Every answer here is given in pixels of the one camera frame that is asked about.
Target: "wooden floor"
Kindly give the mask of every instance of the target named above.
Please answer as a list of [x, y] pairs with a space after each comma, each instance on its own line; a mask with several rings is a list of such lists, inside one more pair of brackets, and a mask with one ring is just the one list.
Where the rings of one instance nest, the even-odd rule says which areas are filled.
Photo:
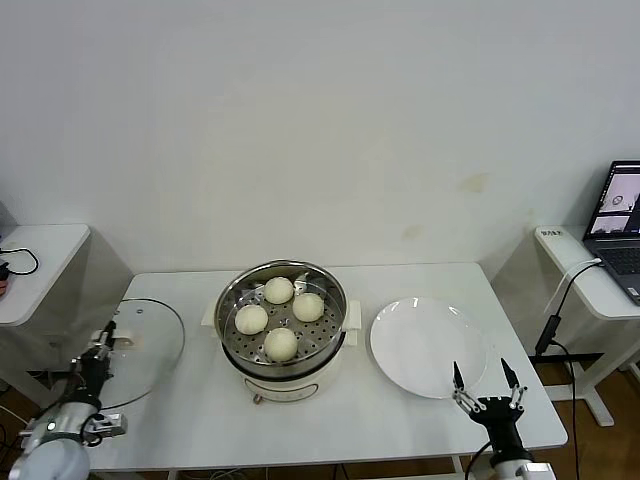
[[[567, 383], [569, 377], [559, 365], [542, 365], [537, 367], [545, 385]], [[640, 480], [640, 468], [636, 456], [640, 457], [640, 384], [628, 373], [615, 372], [598, 386], [598, 392], [609, 407], [616, 425], [601, 428], [593, 420], [586, 404], [577, 402], [578, 446], [580, 447], [580, 465], [582, 480]], [[0, 404], [19, 415], [28, 418], [37, 411], [35, 405], [11, 389], [0, 397]], [[559, 480], [575, 478], [573, 438], [571, 436], [571, 402], [556, 403], [558, 414], [569, 433], [569, 443], [552, 450], [534, 452], [537, 461], [549, 462], [553, 465]], [[0, 411], [0, 423], [7, 430], [7, 440], [11, 443], [20, 422], [4, 411]], [[7, 478], [7, 470], [13, 464], [18, 452], [8, 452], [6, 448], [0, 453], [7, 453], [0, 464], [0, 479]], [[269, 480], [343, 480], [342, 468], [334, 465], [275, 467], [269, 468]], [[413, 459], [396, 462], [346, 464], [348, 478], [379, 478], [411, 475], [427, 475], [448, 473], [453, 471], [448, 459]], [[242, 470], [248, 480], [263, 480], [266, 472], [263, 468]], [[208, 480], [212, 472], [185, 472], [179, 478]], [[145, 472], [148, 480], [166, 478], [164, 472]]]

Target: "steamed bun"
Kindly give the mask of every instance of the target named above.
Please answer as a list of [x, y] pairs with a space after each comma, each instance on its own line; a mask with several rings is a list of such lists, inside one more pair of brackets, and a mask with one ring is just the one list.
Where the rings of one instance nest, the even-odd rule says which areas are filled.
[[293, 314], [301, 322], [315, 322], [323, 311], [324, 302], [315, 293], [303, 293], [293, 301]]
[[244, 335], [255, 335], [267, 326], [269, 316], [260, 305], [246, 305], [236, 313], [236, 328]]
[[264, 350], [274, 362], [286, 362], [296, 355], [298, 339], [288, 328], [275, 328], [267, 333]]
[[279, 305], [293, 297], [293, 284], [284, 277], [275, 277], [264, 286], [264, 298], [268, 302]]

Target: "robotic arm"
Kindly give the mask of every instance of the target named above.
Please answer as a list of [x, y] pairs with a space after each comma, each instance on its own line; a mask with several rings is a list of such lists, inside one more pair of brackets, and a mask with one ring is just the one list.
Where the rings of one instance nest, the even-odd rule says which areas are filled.
[[453, 399], [469, 418], [487, 429], [494, 451], [490, 463], [500, 480], [556, 480], [551, 465], [534, 463], [524, 449], [516, 422], [524, 413], [522, 399], [527, 387], [521, 386], [516, 373], [501, 359], [510, 396], [476, 399], [464, 389], [462, 374], [453, 363]]
[[20, 434], [24, 452], [9, 473], [9, 480], [85, 480], [89, 455], [103, 437], [126, 433], [121, 414], [102, 415], [99, 396], [109, 373], [116, 324], [110, 321], [92, 340], [89, 349], [71, 362], [71, 373], [81, 379], [60, 400], [45, 408]]

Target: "laptop screen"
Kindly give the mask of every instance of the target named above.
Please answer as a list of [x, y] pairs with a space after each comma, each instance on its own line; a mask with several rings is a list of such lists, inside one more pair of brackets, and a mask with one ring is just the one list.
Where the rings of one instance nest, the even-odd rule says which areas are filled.
[[640, 237], [640, 160], [613, 162], [585, 238]]

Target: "pot handle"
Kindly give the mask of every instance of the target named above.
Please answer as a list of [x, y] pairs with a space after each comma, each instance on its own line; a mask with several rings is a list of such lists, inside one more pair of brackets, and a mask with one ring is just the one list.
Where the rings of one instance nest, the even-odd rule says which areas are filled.
[[213, 324], [213, 316], [216, 312], [216, 303], [218, 303], [218, 299], [216, 297], [213, 297], [211, 299], [211, 302], [209, 302], [207, 309], [204, 311], [202, 321], [200, 322], [200, 325], [211, 327], [211, 336], [213, 338], [218, 338], [216, 327]]
[[362, 329], [362, 310], [360, 301], [350, 300], [347, 315], [342, 324], [345, 331], [345, 345], [355, 347], [358, 345], [358, 330]]

